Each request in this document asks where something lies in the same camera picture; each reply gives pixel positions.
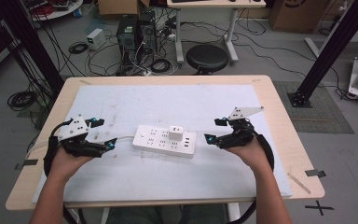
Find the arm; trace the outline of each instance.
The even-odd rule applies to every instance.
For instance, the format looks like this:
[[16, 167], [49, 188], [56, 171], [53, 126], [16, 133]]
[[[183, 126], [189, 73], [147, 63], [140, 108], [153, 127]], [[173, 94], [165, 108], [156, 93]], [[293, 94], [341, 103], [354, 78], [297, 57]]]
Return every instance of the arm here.
[[254, 172], [257, 224], [292, 223], [266, 154], [258, 141], [254, 138], [246, 147], [232, 147], [227, 151], [239, 156]]
[[91, 159], [90, 157], [74, 157], [67, 154], [62, 147], [58, 149], [30, 223], [62, 223], [65, 184], [83, 164]]

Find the power strip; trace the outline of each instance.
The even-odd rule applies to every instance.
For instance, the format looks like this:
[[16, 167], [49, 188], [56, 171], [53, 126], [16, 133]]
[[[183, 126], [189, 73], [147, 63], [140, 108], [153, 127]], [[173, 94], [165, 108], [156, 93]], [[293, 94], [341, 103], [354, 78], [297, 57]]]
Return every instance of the power strip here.
[[133, 138], [135, 149], [157, 152], [171, 156], [193, 158], [197, 134], [184, 132], [182, 127], [162, 129], [140, 125]]

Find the hand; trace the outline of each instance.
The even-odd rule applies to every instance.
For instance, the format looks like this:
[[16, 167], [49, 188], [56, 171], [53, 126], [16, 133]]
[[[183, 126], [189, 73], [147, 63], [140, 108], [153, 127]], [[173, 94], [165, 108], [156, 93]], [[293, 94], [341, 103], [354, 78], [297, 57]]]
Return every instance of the hand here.
[[66, 153], [63, 147], [59, 147], [48, 177], [58, 178], [66, 183], [82, 165], [91, 160], [92, 157], [74, 157]]
[[240, 157], [253, 171], [265, 165], [269, 166], [266, 153], [255, 137], [245, 147], [231, 147], [226, 150]]

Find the person's left hand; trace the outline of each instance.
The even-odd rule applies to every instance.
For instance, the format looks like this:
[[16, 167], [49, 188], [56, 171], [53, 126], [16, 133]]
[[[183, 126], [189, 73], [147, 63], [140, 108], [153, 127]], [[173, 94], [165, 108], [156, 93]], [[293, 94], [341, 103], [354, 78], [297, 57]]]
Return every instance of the person's left hand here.
[[91, 160], [92, 157], [74, 157], [66, 153], [63, 147], [59, 147], [48, 177], [58, 178], [66, 183], [82, 165]]

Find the stool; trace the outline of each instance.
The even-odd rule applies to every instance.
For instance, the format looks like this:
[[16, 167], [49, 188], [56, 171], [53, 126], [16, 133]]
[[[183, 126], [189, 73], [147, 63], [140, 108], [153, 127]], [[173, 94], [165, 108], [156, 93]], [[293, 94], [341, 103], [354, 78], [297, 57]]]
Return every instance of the stool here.
[[187, 63], [197, 69], [198, 75], [210, 75], [226, 67], [228, 56], [214, 45], [197, 45], [186, 54]]

